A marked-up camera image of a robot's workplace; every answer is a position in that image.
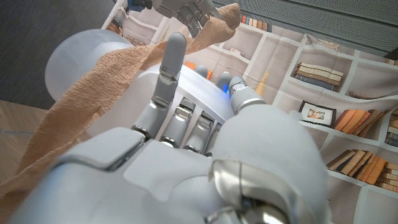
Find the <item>framed photo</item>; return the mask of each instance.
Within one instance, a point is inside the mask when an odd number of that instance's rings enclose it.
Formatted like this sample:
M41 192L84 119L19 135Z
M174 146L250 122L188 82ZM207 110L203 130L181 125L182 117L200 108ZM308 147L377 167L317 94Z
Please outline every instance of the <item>framed photo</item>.
M323 125L329 128L335 127L336 109L303 101L298 112L301 112L302 121Z

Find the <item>stack of books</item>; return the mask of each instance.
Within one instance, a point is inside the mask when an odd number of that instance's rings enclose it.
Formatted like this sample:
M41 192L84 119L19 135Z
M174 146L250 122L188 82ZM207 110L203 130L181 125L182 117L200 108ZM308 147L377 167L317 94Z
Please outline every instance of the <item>stack of books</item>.
M344 74L331 68L319 65L310 65L307 63L299 63L294 78L306 83L323 87L327 90L333 90L334 87L340 86L341 78Z
M266 22L258 21L256 19L252 19L247 16L242 16L241 22L249 26L257 27L260 30L267 31L268 29L268 24Z
M390 117L385 143L398 147L398 110L392 112Z
M387 162L375 185L398 192L398 164Z
M337 119L335 130L363 138L386 113L388 111L345 110Z
M398 164L391 164L371 152L346 150L326 166L329 170L398 192Z

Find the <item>robotic hand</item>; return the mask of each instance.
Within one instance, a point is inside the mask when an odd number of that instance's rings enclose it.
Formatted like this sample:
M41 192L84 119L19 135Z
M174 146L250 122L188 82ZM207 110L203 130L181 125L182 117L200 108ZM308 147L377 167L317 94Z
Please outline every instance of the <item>robotic hand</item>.
M129 8L141 11L152 7L165 17L176 17L188 27L195 38L209 20L209 16L222 19L211 0L128 0Z
M9 223L329 223L328 175L311 136L240 77L229 83L235 116L222 126L202 112L179 149L195 110L187 95L154 140L185 47L182 34L170 36L154 95L132 129L62 155Z

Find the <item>tan towel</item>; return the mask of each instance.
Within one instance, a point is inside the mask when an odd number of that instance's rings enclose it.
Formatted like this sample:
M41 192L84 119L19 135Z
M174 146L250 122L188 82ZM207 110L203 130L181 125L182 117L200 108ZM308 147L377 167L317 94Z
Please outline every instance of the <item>tan towel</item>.
M219 11L223 21L211 17L195 39L187 39L186 54L232 38L240 22L239 6L231 4ZM92 71L51 107L32 136L17 174L0 185L0 223L5 222L36 186L51 163L113 106L129 87L134 74L162 60L165 44L161 42L105 54Z

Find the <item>wooden floor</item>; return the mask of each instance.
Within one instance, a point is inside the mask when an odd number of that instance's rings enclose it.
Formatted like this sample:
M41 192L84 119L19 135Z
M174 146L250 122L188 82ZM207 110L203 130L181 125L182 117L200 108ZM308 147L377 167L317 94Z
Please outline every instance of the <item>wooden floor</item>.
M14 175L30 137L46 112L0 101L0 182Z

